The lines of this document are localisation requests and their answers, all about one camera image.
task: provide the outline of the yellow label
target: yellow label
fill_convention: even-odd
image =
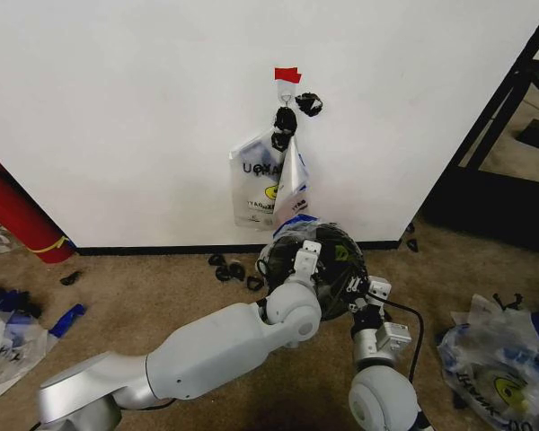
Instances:
[[[266,188],[266,196],[271,200],[276,200],[276,197],[278,196],[278,185],[276,184],[275,186]]]

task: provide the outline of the black zip tie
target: black zip tie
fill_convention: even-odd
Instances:
[[[263,280],[257,277],[249,276],[245,286],[252,292],[257,292],[263,287]]]
[[[208,259],[208,263],[212,267],[221,267],[225,265],[225,258],[221,254],[212,254]]]
[[[60,278],[60,283],[64,286],[71,286],[81,275],[80,271],[74,271],[68,277]]]
[[[280,107],[273,126],[282,133],[293,136],[297,130],[296,114],[287,106]]]
[[[273,126],[276,130],[271,135],[271,146],[283,153],[297,130],[296,114],[287,106],[280,107]]]
[[[245,280],[245,269],[241,263],[232,262],[229,266],[230,276],[237,278],[240,281]]]
[[[216,268],[216,278],[219,281],[230,281],[232,279],[230,271],[227,270],[226,265]]]
[[[323,109],[323,102],[317,94],[305,92],[301,96],[296,96],[297,106],[305,115],[314,117]]]
[[[417,253],[420,250],[416,239],[409,240],[405,244],[407,244],[407,247],[414,253]]]

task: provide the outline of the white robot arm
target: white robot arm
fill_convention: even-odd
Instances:
[[[269,296],[257,303],[235,303],[183,326],[147,356],[108,352],[44,382],[40,429],[110,431],[120,422],[122,409],[195,399],[261,365],[272,350],[310,339],[322,318],[312,280],[320,250],[320,243],[305,241],[294,272]],[[380,295],[389,294],[391,286],[384,280],[372,283]],[[393,362],[411,341],[409,332],[402,325],[382,323],[381,303],[362,305],[354,313],[352,330],[359,372],[349,393],[351,411],[364,429],[408,431],[417,417],[417,398],[409,381],[393,370]]]

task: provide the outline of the wire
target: wire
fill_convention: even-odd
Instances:
[[[151,410],[161,410],[161,409],[167,409],[170,407],[177,399],[172,398],[165,404],[160,404],[159,406],[152,406],[152,407],[146,407],[145,409],[140,409],[141,411],[151,411]]]
[[[367,292],[366,295],[371,296],[372,298],[376,299],[380,303],[386,303],[387,305],[391,305],[392,307],[399,308],[406,312],[411,312],[417,316],[417,319],[420,323],[420,333],[417,337],[417,345],[415,346],[415,352],[413,352],[413,359],[411,360],[410,375],[409,375],[409,380],[411,383],[413,383],[413,376],[415,375],[415,367],[417,366],[418,359],[420,358],[421,343],[423,342],[423,333],[425,332],[425,325],[423,324],[423,317],[421,316],[421,313],[406,305],[401,305],[400,303],[394,303],[393,301],[380,298],[379,296],[375,296],[373,294],[370,294],[369,292]]]

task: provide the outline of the floor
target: floor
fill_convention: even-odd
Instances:
[[[527,127],[532,119],[539,119],[539,90],[533,85],[524,101],[503,130],[503,133],[483,161],[481,171],[501,173],[511,177],[539,182],[539,149],[523,144],[515,136]],[[483,130],[475,144],[460,163],[465,166],[486,130]]]
[[[472,411],[455,410],[443,383],[433,337],[451,326],[450,311],[468,310],[473,293],[510,300],[515,292],[532,308],[539,305],[539,254],[499,242],[454,233],[416,220],[420,251],[403,244],[396,251],[369,251],[369,273],[393,284],[394,301],[419,309],[424,340],[415,387],[419,403],[437,430],[486,430]],[[263,296],[237,282],[222,284],[205,255],[80,257],[54,266],[25,249],[0,255],[0,286],[28,289],[50,327],[76,302],[86,315],[48,356],[0,397],[0,429],[27,430],[37,420],[36,390],[70,365],[105,350],[142,355],[176,328],[235,302]],[[253,272],[254,254],[228,256]],[[72,286],[58,282],[75,270]],[[393,312],[397,321],[417,325]],[[330,430],[358,429],[347,405],[353,376],[349,316],[323,323],[297,350],[280,349],[244,377],[194,401],[178,401],[156,412],[125,412],[119,430]],[[412,347],[399,369],[407,370]]]

